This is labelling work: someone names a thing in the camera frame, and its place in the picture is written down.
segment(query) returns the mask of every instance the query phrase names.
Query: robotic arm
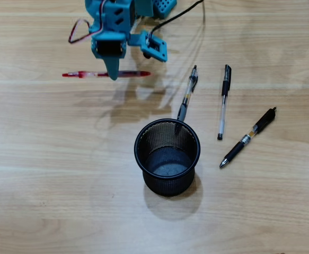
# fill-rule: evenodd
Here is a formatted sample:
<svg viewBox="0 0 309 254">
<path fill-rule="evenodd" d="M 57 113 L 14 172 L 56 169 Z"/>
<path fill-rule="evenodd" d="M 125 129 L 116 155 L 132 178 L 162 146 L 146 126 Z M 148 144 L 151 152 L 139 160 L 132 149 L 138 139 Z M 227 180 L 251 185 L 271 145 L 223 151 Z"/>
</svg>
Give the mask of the robotic arm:
<svg viewBox="0 0 309 254">
<path fill-rule="evenodd" d="M 111 79 L 118 78 L 119 60 L 125 57 L 127 45 L 138 46 L 146 58 L 167 61 L 166 42 L 142 31 L 131 34 L 137 16 L 165 18 L 176 0 L 85 0 L 88 13 L 94 18 L 89 25 L 92 52 L 102 59 Z"/>
</svg>

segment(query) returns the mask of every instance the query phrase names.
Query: red pen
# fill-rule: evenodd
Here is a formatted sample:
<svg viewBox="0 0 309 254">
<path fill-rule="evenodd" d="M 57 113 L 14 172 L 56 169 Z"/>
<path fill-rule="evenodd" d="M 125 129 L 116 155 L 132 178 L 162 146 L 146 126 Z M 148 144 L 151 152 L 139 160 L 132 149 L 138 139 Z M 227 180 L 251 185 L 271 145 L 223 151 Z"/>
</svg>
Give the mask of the red pen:
<svg viewBox="0 0 309 254">
<path fill-rule="evenodd" d="M 146 77 L 151 75 L 149 71 L 142 70 L 121 70 L 118 73 L 119 78 L 132 78 L 132 77 Z M 99 78 L 99 77 L 109 77 L 107 72 L 96 72 L 96 71 L 76 71 L 64 73 L 63 77 L 68 78 Z"/>
</svg>

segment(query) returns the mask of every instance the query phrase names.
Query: cable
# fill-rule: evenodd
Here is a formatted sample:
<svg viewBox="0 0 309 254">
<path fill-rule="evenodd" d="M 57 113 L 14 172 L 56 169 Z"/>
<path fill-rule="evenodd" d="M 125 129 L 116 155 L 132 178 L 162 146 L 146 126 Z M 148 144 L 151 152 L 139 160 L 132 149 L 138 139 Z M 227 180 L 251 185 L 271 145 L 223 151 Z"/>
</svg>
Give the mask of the cable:
<svg viewBox="0 0 309 254">
<path fill-rule="evenodd" d="M 179 13 L 177 16 L 174 16 L 172 18 L 170 18 L 169 20 L 166 20 L 165 22 L 155 26 L 152 31 L 149 33 L 149 38 L 152 37 L 152 34 L 155 30 L 158 30 L 159 28 L 163 27 L 164 25 L 172 22 L 173 20 L 176 20 L 177 18 L 181 17 L 182 15 L 184 15 L 185 13 L 189 12 L 190 10 L 192 10 L 194 7 L 196 7 L 198 4 L 202 3 L 204 0 L 199 0 L 197 2 L 195 2 L 191 7 L 189 7 L 188 9 L 186 9 L 185 11 Z"/>
<path fill-rule="evenodd" d="M 97 34 L 99 34 L 99 33 L 102 32 L 102 30 L 103 30 L 102 11 L 103 11 L 103 7 L 104 7 L 104 5 L 105 5 L 105 3 L 106 3 L 107 1 L 108 1 L 108 0 L 103 0 L 103 1 L 101 2 L 101 4 L 100 4 L 100 8 L 99 8 L 100 28 L 99 28 L 99 30 L 96 31 L 96 32 L 93 32 L 93 33 L 88 33 L 88 34 L 86 34 L 86 35 L 84 35 L 84 36 L 82 36 L 82 37 L 80 37 L 80 38 L 78 38 L 78 39 L 72 40 L 72 39 L 73 39 L 73 36 L 74 36 L 75 33 L 76 33 L 77 27 L 78 27 L 82 22 L 85 22 L 85 23 L 88 25 L 89 28 L 90 28 L 90 26 L 91 26 L 90 23 L 89 23 L 87 20 L 85 20 L 85 19 L 79 19 L 79 20 L 77 20 L 77 21 L 75 22 L 75 24 L 74 24 L 74 26 L 73 26 L 73 29 L 72 29 L 72 31 L 71 31 L 71 33 L 70 33 L 70 35 L 69 35 L 68 42 L 69 42 L 70 44 L 74 44 L 74 43 L 77 43 L 77 42 L 86 40 L 86 39 L 92 37 L 93 35 L 97 35 Z"/>
</svg>

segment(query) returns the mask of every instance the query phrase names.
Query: mesh cup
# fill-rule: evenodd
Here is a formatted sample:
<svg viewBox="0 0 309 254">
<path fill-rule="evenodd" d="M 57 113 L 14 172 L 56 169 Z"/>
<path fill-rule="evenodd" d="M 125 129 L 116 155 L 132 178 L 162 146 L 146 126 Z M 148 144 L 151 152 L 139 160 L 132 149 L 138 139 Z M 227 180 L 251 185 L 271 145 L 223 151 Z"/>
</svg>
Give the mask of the mesh cup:
<svg viewBox="0 0 309 254">
<path fill-rule="evenodd" d="M 160 119 L 139 133 L 134 154 L 148 188 L 159 195 L 175 196 L 193 182 L 200 142 L 187 124 Z"/>
</svg>

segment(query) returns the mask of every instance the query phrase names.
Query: retractable pen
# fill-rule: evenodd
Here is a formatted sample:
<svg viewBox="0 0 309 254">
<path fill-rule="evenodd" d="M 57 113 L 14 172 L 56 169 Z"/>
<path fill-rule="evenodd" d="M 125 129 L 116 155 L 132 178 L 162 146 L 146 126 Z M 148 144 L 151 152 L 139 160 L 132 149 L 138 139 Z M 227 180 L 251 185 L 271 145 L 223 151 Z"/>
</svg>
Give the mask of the retractable pen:
<svg viewBox="0 0 309 254">
<path fill-rule="evenodd" d="M 220 118 L 218 140 L 223 140 L 223 135 L 224 135 L 226 98 L 228 96 L 228 91 L 231 86 L 231 74 L 232 74 L 232 69 L 230 68 L 229 65 L 226 65 L 225 66 L 225 76 L 224 76 L 224 81 L 223 81 L 223 91 L 222 91 L 222 97 L 223 97 L 222 116 Z"/>
<path fill-rule="evenodd" d="M 247 146 L 251 139 L 256 135 L 262 132 L 267 125 L 269 125 L 276 117 L 276 107 L 270 108 L 265 115 L 253 126 L 252 131 L 249 134 L 246 134 L 236 145 L 235 147 L 224 157 L 220 168 L 225 167 L 231 160 L 245 147 Z"/>
<path fill-rule="evenodd" d="M 195 87 L 197 85 L 197 82 L 198 82 L 198 71 L 197 71 L 197 66 L 195 65 L 193 67 L 191 76 L 189 77 L 188 85 L 187 85 L 186 92 L 185 92 L 185 97 L 182 100 L 179 113 L 178 113 L 178 117 L 177 117 L 177 119 L 181 122 L 185 120 L 187 107 L 190 102 L 191 95 L 194 92 Z"/>
</svg>

